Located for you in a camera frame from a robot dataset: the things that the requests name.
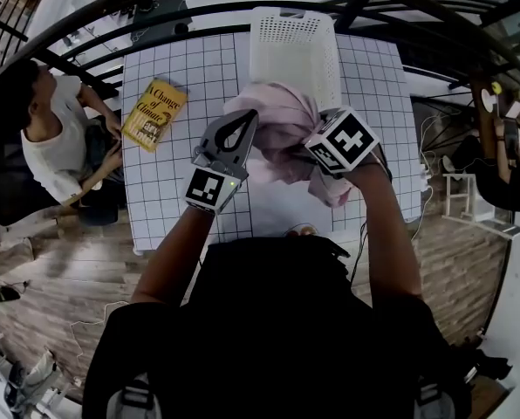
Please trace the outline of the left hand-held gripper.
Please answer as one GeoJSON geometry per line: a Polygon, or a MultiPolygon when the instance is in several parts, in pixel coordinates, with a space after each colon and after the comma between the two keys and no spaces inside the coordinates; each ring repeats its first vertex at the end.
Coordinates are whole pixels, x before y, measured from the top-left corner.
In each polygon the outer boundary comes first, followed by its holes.
{"type": "Polygon", "coordinates": [[[257,110],[239,110],[208,125],[195,148],[184,193],[188,205],[219,214],[248,178],[244,163],[258,125],[257,110]]]}

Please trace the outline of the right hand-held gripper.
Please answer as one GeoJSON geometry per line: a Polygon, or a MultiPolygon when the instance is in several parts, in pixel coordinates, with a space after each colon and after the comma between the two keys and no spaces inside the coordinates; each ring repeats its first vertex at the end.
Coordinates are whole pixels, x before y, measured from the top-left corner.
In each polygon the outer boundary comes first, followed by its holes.
{"type": "Polygon", "coordinates": [[[322,125],[305,143],[307,151],[330,174],[355,169],[379,144],[378,136],[351,107],[324,110],[322,125]]]}

